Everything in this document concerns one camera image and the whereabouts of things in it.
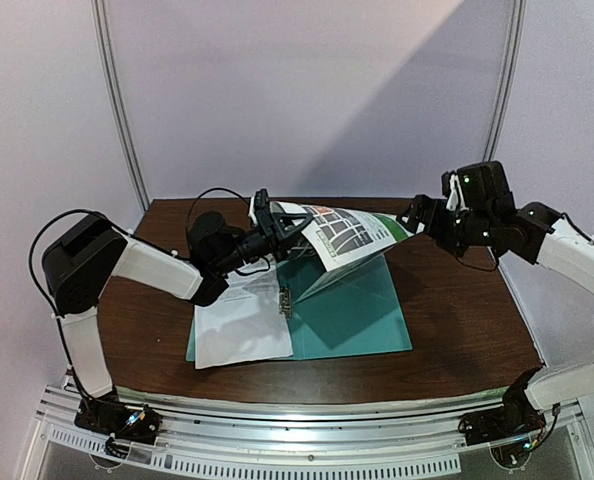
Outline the colourful printed leaflet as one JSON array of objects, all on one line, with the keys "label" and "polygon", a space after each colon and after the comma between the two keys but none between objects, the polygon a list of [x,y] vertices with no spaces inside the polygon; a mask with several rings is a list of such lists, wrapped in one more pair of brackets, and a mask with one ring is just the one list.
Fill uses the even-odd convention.
[{"label": "colourful printed leaflet", "polygon": [[288,259],[277,268],[278,279],[295,303],[322,292],[423,230],[421,226],[407,229],[393,214],[340,207],[273,201],[271,211],[312,216]]}]

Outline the chrome folder clip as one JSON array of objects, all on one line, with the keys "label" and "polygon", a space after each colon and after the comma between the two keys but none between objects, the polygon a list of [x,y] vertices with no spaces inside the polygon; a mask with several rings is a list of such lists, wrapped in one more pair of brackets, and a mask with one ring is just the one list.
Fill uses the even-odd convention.
[{"label": "chrome folder clip", "polygon": [[292,293],[288,286],[279,288],[279,313],[289,321],[293,316]]}]

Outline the teal file folder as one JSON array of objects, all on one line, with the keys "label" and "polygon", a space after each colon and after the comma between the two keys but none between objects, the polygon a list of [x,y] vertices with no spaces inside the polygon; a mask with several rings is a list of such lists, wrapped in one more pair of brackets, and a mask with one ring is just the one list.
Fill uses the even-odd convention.
[{"label": "teal file folder", "polygon": [[398,353],[413,348],[383,256],[301,302],[287,321],[289,358],[316,360]]}]

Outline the white printed paper sheet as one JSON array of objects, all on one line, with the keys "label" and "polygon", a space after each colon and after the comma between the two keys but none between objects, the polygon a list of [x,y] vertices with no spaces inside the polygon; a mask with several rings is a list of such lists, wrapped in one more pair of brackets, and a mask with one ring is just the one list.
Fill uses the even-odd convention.
[{"label": "white printed paper sheet", "polygon": [[217,301],[194,308],[186,360],[200,370],[291,357],[275,263],[260,260],[227,282]]}]

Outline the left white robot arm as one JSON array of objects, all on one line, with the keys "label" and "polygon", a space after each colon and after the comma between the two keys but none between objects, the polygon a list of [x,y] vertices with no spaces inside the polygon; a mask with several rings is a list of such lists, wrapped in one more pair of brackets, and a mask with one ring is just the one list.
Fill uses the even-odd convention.
[{"label": "left white robot arm", "polygon": [[128,234],[99,212],[85,212],[46,248],[41,267],[76,385],[91,400],[85,410],[88,419],[105,434],[118,433],[126,423],[123,408],[106,397],[114,384],[97,321],[99,299],[111,278],[205,307],[225,292],[230,273],[266,256],[286,259],[312,220],[309,213],[258,207],[250,230],[244,231],[209,211],[190,228],[190,255],[181,258]]}]

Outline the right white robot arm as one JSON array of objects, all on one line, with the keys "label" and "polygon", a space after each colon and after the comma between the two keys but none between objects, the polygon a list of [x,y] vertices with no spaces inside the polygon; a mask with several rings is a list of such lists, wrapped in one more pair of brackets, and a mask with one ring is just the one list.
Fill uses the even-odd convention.
[{"label": "right white robot arm", "polygon": [[[416,195],[397,217],[406,230],[424,233],[456,259],[473,246],[494,258],[511,252],[531,265],[556,272],[594,296],[594,237],[565,212],[541,202],[517,207],[504,167],[486,161],[447,171],[442,195]],[[514,436],[529,424],[534,410],[594,394],[594,353],[565,367],[542,367],[500,407],[494,427]]]}]

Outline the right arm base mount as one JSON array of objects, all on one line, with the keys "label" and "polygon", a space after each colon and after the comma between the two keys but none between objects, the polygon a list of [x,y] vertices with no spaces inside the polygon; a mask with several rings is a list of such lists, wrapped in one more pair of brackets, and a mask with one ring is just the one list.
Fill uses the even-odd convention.
[{"label": "right arm base mount", "polygon": [[502,397],[501,406],[463,415],[458,423],[458,432],[465,437],[468,445],[520,436],[524,438],[521,449],[530,452],[550,437],[560,412],[561,404],[553,404],[552,422],[548,427],[542,408],[535,408],[524,391],[508,389]]}]

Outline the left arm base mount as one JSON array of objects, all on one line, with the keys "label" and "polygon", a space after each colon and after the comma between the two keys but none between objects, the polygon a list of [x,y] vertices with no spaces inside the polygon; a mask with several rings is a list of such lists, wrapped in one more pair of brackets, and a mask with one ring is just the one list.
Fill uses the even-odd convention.
[{"label": "left arm base mount", "polygon": [[147,404],[121,402],[117,391],[99,398],[83,397],[74,425],[80,429],[107,437],[106,455],[126,459],[133,443],[154,445],[162,416]]}]

